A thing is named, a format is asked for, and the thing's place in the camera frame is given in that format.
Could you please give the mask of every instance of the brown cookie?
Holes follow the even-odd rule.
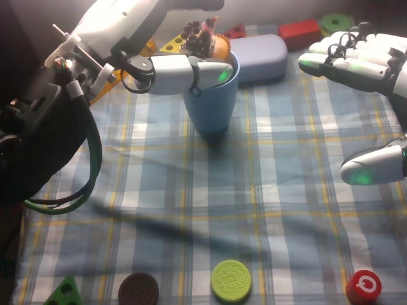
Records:
[[[120,305],[155,305],[157,302],[158,284],[149,274],[134,273],[120,285]]]

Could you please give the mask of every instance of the purple case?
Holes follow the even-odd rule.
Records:
[[[239,83],[282,77],[287,69],[287,46],[276,35],[232,39],[232,52],[240,63]]]

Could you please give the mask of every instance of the green cable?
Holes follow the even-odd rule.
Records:
[[[86,200],[89,199],[95,184],[96,184],[96,178],[97,178],[97,144],[96,144],[96,134],[94,131],[92,131],[92,128],[89,128],[86,132],[86,137],[88,140],[88,145],[89,145],[89,155],[90,155],[90,173],[89,173],[89,182],[90,185],[86,189],[86,191],[83,193],[83,195],[76,200],[72,205],[69,205],[68,207],[65,208],[45,208],[42,207],[41,205],[37,205],[29,200],[25,200],[23,202],[23,205],[27,208],[30,208],[31,210],[44,213],[46,215],[61,215],[61,214],[66,214],[69,212],[72,212],[73,210],[79,208],[82,204],[86,202]]]

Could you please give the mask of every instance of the cup rim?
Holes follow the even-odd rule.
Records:
[[[235,75],[234,75],[231,79],[229,79],[226,83],[221,84],[221,85],[216,86],[216,87],[213,87],[213,89],[222,88],[223,86],[226,86],[227,84],[231,83],[232,81],[234,81],[234,80],[237,78],[237,76],[238,76],[238,74],[239,74],[239,72],[240,72],[240,62],[239,62],[239,59],[237,58],[236,54],[234,54],[234,52],[231,51],[231,52],[230,52],[230,55],[235,58],[236,63],[237,63],[237,64],[236,64],[237,69],[236,69]]]

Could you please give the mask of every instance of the red triangle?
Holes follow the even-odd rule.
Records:
[[[223,35],[229,39],[244,38],[246,37],[246,31],[243,24],[238,24],[223,33]]]

